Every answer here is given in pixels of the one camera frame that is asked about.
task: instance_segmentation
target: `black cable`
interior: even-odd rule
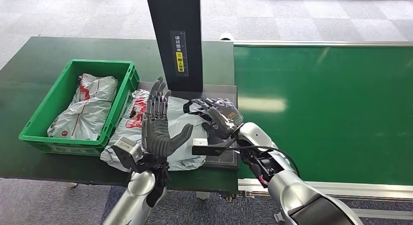
[[[280,153],[284,154],[288,158],[288,160],[293,164],[293,166],[294,166],[294,168],[297,172],[297,176],[299,178],[301,178],[300,171],[298,170],[297,164],[294,162],[294,160],[286,152],[284,152],[280,149],[277,149],[277,148],[274,148],[274,147],[269,147],[269,146],[242,146],[242,147],[236,147],[236,148],[228,148],[227,150],[245,150],[245,149],[254,149],[254,148],[264,148],[264,149],[269,149],[269,150],[273,150],[273,151],[280,152]]]

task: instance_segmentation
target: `green plastic crate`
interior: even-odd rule
[[[113,76],[118,80],[116,97],[98,140],[51,138],[47,129],[69,106],[83,73],[97,77]],[[131,61],[73,59],[64,68],[35,113],[19,135],[19,139],[42,152],[99,156],[124,112],[129,92],[136,89],[139,76]]]

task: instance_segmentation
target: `robotic hand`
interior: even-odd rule
[[[207,121],[203,127],[226,142],[204,145],[194,140],[192,154],[220,155],[225,150],[239,150],[247,164],[275,203],[282,208],[277,221],[287,225],[362,225],[343,202],[327,196],[300,178],[294,161],[279,150],[271,138],[256,124],[243,123],[243,117],[227,99],[193,99]],[[237,142],[238,147],[230,148]]]
[[[170,137],[167,118],[170,91],[163,96],[165,85],[160,77],[150,91],[142,122],[142,147],[123,136],[112,146],[132,175],[128,188],[108,215],[105,225],[145,224],[151,210],[166,193],[167,157],[191,137],[191,124],[186,124],[180,134]]]

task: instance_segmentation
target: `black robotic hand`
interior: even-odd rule
[[[243,116],[228,99],[200,98],[193,99],[192,102],[200,105],[203,112],[210,117],[212,126],[204,123],[202,127],[223,140],[228,139],[243,123]]]
[[[162,95],[166,83],[160,77],[153,84],[142,122],[142,146],[148,153],[168,157],[191,137],[193,125],[186,124],[181,133],[171,138],[168,131],[168,98],[170,90]]]

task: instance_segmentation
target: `warning label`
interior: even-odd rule
[[[170,38],[172,43],[173,57],[176,61],[176,75],[181,77],[188,77],[189,68],[185,31],[171,31]]]

